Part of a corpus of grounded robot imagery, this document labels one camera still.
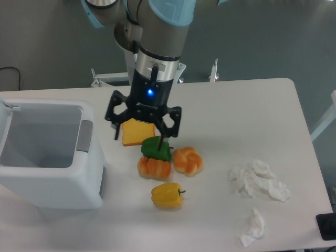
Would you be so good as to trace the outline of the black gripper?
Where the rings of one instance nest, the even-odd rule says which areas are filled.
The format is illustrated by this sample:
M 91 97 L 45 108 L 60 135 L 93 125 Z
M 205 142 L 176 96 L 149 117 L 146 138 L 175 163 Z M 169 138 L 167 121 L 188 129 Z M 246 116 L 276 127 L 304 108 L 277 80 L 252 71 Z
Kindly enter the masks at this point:
M 129 96 L 126 97 L 118 90 L 112 93 L 105 120 L 115 129 L 115 140 L 119 137 L 121 125 L 131 118 L 155 124 L 161 135 L 158 150 L 162 148 L 164 139 L 178 136 L 182 108 L 167 106 L 173 81 L 159 80 L 158 75 L 157 68 L 152 70 L 149 77 L 135 71 Z M 116 108 L 123 103 L 126 108 L 116 113 Z

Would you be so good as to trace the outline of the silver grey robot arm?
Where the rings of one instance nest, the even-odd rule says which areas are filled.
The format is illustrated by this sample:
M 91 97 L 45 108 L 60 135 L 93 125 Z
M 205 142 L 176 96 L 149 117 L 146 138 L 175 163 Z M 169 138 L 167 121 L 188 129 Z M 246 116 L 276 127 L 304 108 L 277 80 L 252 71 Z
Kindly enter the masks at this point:
M 116 42 L 136 55 L 128 96 L 115 91 L 105 119 L 116 130 L 130 120 L 153 123 L 161 139 L 177 137 L 182 109 L 167 101 L 194 13 L 220 1 L 82 1 L 96 28 L 114 25 Z

